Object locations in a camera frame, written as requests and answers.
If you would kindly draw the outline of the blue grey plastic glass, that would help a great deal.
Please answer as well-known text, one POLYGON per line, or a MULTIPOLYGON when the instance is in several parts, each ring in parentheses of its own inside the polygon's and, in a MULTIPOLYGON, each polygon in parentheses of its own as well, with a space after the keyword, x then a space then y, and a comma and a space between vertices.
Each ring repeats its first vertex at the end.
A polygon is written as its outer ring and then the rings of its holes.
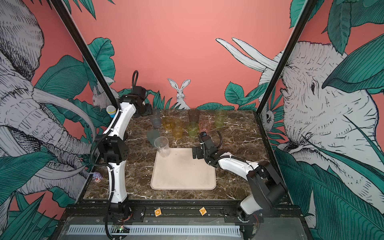
POLYGON ((162 126, 161 114, 158 109, 152 109, 152 114, 149 115, 149 118, 154 129, 158 129, 162 126))

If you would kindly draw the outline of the amber plastic glass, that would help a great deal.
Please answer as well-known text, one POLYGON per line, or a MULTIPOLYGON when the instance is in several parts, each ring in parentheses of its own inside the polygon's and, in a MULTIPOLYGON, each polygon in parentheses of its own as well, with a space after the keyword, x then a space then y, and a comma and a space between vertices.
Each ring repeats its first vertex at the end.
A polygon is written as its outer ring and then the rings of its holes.
POLYGON ((174 121, 171 117, 162 118, 162 126, 166 132, 170 132, 174 127, 174 121))

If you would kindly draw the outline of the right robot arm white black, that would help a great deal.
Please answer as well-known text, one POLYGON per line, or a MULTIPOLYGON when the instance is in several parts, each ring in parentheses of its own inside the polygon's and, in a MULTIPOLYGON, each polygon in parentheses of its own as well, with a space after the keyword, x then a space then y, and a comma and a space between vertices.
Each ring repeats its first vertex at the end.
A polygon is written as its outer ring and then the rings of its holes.
POLYGON ((259 211, 270 211, 288 193, 288 188, 275 168, 267 161, 251 162, 221 149, 206 132, 198 134, 198 147, 192 148, 193 159, 203 159, 211 167, 229 171, 250 186, 251 194, 244 198, 236 209, 236 216, 242 223, 256 218, 259 211))

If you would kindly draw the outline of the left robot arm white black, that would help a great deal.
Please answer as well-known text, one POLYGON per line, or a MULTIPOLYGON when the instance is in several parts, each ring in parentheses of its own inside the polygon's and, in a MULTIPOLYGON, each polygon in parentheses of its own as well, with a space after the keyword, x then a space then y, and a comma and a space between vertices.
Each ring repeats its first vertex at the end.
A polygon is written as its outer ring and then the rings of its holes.
POLYGON ((126 190, 125 166, 130 150, 125 143, 125 133, 131 118, 152 114, 151 105, 145 104, 146 89, 140 86, 132 87, 129 94, 117 99, 117 106, 107 106, 107 113, 113 118, 109 127, 101 136, 96 137, 96 145, 91 155, 98 149, 102 155, 103 164, 92 161, 94 166, 107 167, 109 174, 109 200, 106 218, 116 222, 127 222, 132 218, 133 211, 128 205, 126 190))

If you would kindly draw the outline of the beige square tray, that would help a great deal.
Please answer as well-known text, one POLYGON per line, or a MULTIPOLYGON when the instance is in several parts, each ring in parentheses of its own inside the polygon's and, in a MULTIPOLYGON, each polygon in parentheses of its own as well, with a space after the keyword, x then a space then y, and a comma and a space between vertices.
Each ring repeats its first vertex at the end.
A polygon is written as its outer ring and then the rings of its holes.
POLYGON ((203 190, 216 188, 216 171, 203 159, 194 159, 191 148, 171 148, 170 155, 156 154, 151 188, 154 190, 203 190))

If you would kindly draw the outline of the clear plastic glass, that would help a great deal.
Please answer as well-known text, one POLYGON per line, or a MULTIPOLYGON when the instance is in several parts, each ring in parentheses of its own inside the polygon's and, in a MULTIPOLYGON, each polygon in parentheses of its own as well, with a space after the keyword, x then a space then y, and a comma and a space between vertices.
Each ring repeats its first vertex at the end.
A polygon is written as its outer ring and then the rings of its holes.
POLYGON ((155 139, 154 145, 157 148, 161 157, 166 158, 170 155, 170 146, 168 138, 158 137, 155 139))

